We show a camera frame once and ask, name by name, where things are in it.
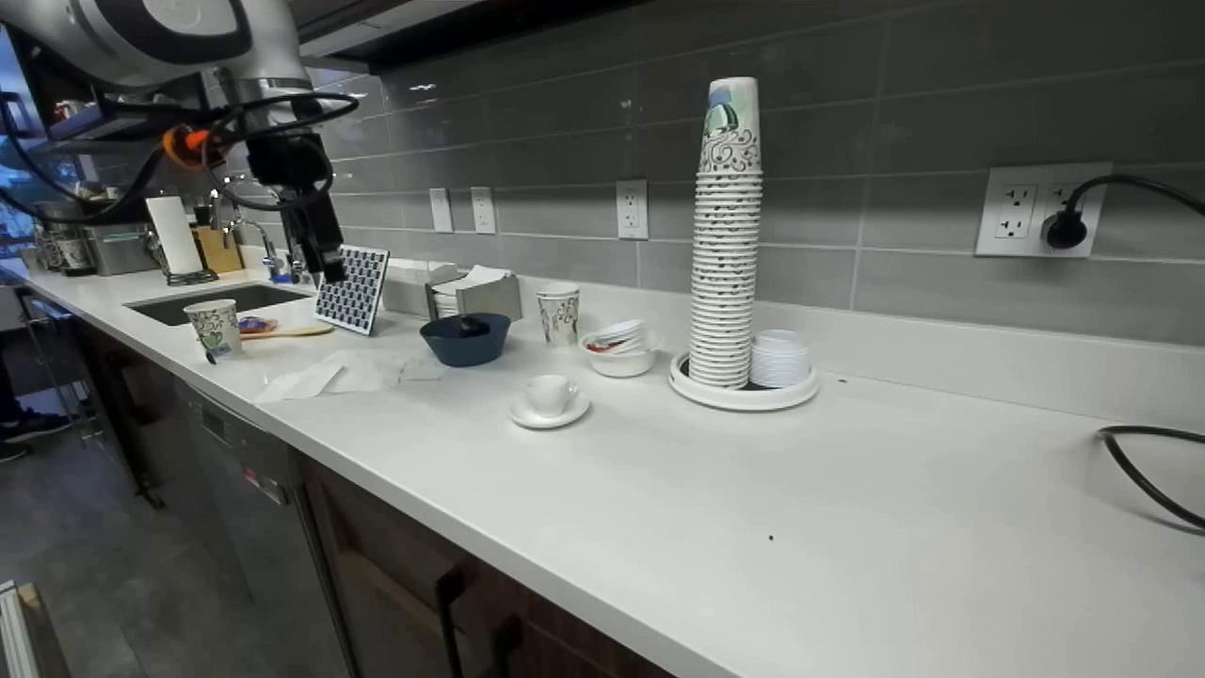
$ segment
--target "sink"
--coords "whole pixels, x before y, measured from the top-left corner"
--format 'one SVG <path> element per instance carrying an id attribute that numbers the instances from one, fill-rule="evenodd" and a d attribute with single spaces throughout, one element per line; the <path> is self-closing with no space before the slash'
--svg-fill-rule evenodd
<path id="1" fill-rule="evenodd" d="M 136 309 L 159 323 L 188 323 L 183 306 L 209 301 L 209 299 L 233 299 L 237 311 L 246 311 L 246 309 L 262 309 L 262 306 L 285 306 L 285 301 L 297 301 L 310 295 L 277 289 L 277 288 L 227 288 L 227 289 L 203 289 L 203 295 L 188 295 L 188 299 L 140 301 L 128 309 Z"/>

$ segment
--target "blue bowl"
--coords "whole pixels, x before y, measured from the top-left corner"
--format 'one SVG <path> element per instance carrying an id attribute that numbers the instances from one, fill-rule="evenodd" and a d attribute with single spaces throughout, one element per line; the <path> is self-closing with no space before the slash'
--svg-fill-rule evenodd
<path id="1" fill-rule="evenodd" d="M 508 327 L 508 318 L 463 311 L 420 323 L 420 338 L 443 365 L 484 365 L 498 362 Z"/>

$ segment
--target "gray floor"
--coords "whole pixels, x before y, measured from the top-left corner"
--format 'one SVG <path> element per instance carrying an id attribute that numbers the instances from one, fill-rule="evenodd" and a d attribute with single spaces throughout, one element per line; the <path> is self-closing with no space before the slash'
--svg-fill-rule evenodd
<path id="1" fill-rule="evenodd" d="M 0 581 L 33 581 L 76 678 L 262 678 L 246 590 L 145 507 L 96 435 L 0 462 Z"/>

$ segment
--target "gray tile backsplash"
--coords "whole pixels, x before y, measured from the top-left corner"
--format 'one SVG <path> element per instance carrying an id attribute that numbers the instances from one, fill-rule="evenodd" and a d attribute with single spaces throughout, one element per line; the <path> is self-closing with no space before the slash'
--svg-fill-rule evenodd
<path id="1" fill-rule="evenodd" d="M 1202 0 L 651 0 L 385 75 L 325 128 L 346 241 L 689 289 L 703 85 L 758 75 L 760 299 L 1205 343 L 1205 222 L 1112 188 L 1095 259 L 976 259 L 991 167 L 1114 163 L 1205 192 Z M 651 236 L 615 236 L 647 182 Z M 489 185 L 498 235 L 469 235 Z M 453 188 L 456 235 L 433 235 Z"/>

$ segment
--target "white countertop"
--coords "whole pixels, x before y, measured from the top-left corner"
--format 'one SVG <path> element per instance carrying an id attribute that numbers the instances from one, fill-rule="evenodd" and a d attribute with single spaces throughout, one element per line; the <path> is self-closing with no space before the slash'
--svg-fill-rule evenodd
<path id="1" fill-rule="evenodd" d="M 662 369 L 590 375 L 528 323 L 480 369 L 439 369 L 414 322 L 205 365 L 193 327 L 123 309 L 188 295 L 159 274 L 31 281 L 674 673 L 1205 673 L 1205 540 L 1152 521 L 1093 443 L 1093 416 L 823 362 L 815 404 L 718 416 Z M 399 384 L 257 404 L 271 375 L 339 350 L 396 362 Z M 547 369 L 571 372 L 593 412 L 562 435 L 515 429 L 508 399 Z"/>

